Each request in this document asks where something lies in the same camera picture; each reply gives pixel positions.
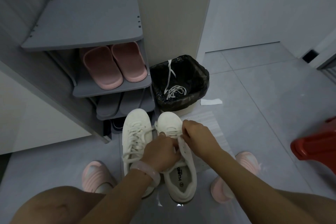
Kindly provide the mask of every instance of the hand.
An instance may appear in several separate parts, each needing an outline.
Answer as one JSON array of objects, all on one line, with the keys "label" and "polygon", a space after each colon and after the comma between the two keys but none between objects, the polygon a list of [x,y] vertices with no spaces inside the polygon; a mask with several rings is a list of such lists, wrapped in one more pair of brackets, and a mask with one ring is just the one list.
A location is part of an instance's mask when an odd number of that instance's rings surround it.
[{"label": "hand", "polygon": [[150,165],[156,171],[162,172],[173,167],[180,158],[181,153],[177,140],[167,137],[164,132],[161,132],[157,139],[146,145],[141,161]]},{"label": "hand", "polygon": [[184,120],[182,125],[182,138],[190,149],[204,161],[221,150],[221,147],[208,127],[193,120]]}]

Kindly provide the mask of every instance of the red plastic stool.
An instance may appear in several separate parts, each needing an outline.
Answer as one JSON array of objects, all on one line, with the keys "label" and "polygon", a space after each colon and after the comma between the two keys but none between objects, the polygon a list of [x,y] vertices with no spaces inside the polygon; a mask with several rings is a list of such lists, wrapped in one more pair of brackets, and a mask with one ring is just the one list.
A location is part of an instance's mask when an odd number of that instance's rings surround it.
[{"label": "red plastic stool", "polygon": [[336,175],[336,116],[325,121],[319,133],[292,141],[291,150],[299,160],[315,160]]}]

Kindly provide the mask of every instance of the bracelet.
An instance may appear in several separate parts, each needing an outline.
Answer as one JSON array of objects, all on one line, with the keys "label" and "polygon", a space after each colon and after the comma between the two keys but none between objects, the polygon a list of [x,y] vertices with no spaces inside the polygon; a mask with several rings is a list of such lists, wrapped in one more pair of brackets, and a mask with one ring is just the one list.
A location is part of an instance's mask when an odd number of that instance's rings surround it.
[{"label": "bracelet", "polygon": [[131,165],[130,170],[131,169],[138,169],[148,174],[153,179],[151,187],[157,187],[160,184],[160,174],[145,162],[138,160]]}]

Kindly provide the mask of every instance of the pink slide sandal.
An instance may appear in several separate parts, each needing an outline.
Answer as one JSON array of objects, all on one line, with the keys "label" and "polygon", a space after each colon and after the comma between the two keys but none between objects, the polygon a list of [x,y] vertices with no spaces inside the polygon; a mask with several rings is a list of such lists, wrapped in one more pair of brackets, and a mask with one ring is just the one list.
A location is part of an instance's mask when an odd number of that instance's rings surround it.
[{"label": "pink slide sandal", "polygon": [[103,90],[112,90],[123,83],[123,75],[107,46],[82,48],[79,53],[91,77]]},{"label": "pink slide sandal", "polygon": [[[89,175],[87,175],[91,166],[95,166],[96,168]],[[92,161],[89,165],[86,166],[82,174],[83,190],[85,192],[94,193],[103,183],[111,184],[112,188],[117,185],[116,180],[111,176],[104,163],[100,161]]]},{"label": "pink slide sandal", "polygon": [[[257,159],[250,152],[242,151],[238,153],[236,161],[254,175],[257,175],[260,171]],[[219,176],[212,182],[210,191],[214,200],[220,204],[228,202],[235,197],[229,186]]]},{"label": "pink slide sandal", "polygon": [[139,82],[147,77],[145,62],[136,42],[112,45],[111,51],[126,80]]}]

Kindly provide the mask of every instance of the black plastic bag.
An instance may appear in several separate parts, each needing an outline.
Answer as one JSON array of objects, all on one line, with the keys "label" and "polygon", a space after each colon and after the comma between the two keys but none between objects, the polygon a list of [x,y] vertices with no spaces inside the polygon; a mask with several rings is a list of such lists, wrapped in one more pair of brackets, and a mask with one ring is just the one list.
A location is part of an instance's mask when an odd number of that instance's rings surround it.
[{"label": "black plastic bag", "polygon": [[164,95],[168,82],[168,61],[149,68],[152,78],[154,95],[159,109],[165,112],[179,111],[203,98],[209,88],[209,72],[189,55],[182,55],[173,59],[168,90],[175,86],[183,86],[187,90],[186,95],[175,93],[175,98],[167,99]]}]

